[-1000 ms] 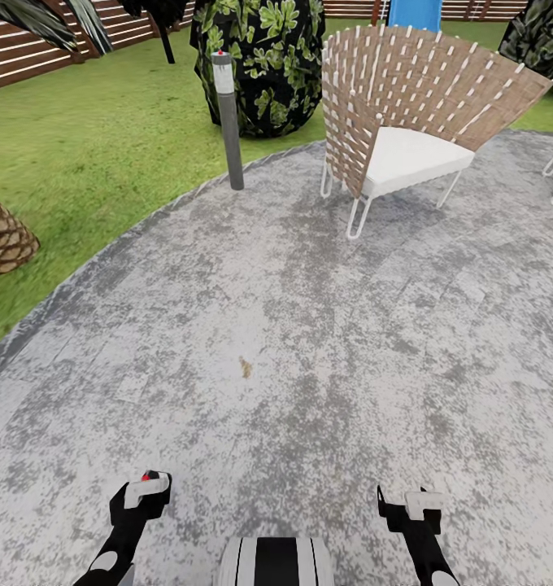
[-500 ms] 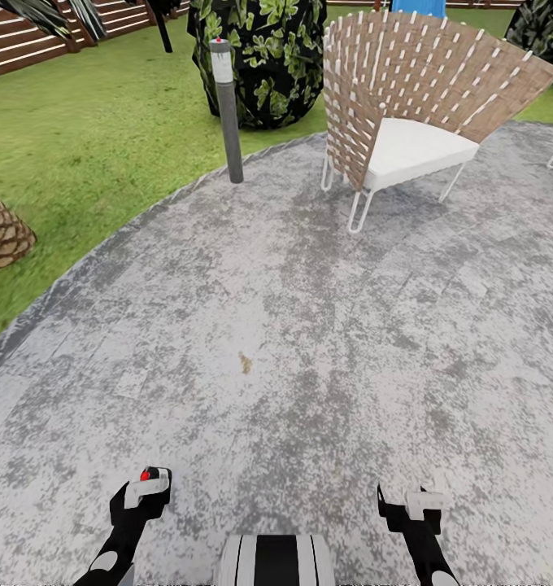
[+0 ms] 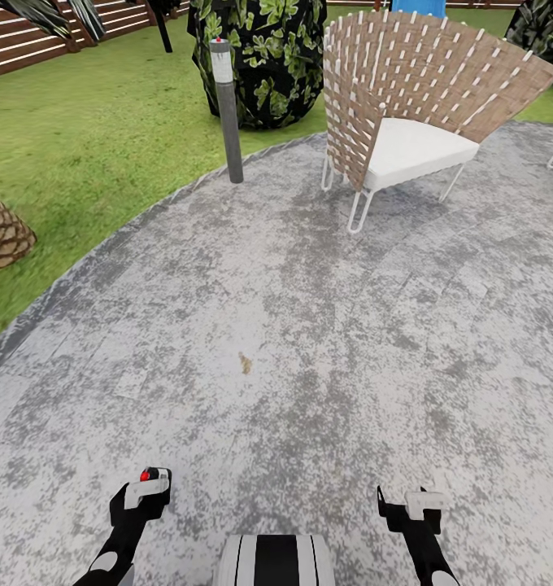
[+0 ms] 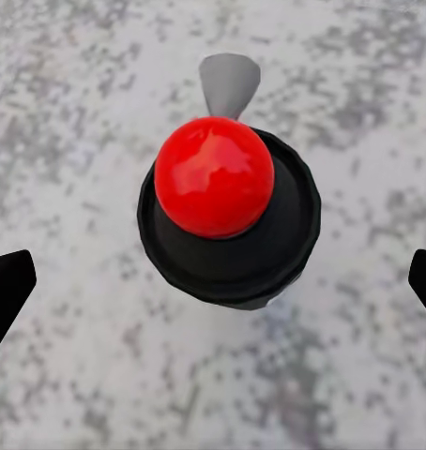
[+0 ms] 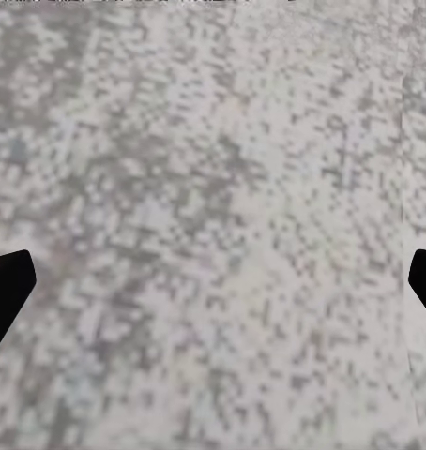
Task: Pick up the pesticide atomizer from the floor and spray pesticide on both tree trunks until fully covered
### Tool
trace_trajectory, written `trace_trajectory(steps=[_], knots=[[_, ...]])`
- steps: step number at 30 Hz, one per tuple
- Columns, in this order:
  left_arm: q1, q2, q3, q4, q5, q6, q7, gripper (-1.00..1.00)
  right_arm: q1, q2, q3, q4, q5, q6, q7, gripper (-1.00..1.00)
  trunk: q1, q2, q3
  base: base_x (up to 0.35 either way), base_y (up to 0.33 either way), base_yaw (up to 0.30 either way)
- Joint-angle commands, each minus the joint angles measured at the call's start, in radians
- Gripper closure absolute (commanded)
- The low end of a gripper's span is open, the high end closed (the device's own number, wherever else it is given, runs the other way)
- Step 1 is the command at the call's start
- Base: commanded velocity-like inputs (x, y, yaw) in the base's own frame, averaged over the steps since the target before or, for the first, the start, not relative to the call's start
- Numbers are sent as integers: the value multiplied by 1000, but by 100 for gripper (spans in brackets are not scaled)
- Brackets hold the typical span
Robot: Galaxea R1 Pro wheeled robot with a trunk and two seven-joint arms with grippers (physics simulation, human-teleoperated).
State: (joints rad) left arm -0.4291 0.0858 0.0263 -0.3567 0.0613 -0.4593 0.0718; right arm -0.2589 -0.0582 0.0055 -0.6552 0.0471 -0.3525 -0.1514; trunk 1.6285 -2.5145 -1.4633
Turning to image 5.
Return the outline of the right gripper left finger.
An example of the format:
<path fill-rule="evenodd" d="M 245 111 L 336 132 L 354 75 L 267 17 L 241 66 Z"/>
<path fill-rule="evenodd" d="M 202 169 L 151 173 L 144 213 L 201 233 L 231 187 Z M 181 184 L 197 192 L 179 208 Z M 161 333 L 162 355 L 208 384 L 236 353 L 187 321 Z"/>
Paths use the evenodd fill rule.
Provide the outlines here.
<path fill-rule="evenodd" d="M 0 256 L 0 343 L 36 284 L 27 249 Z"/>

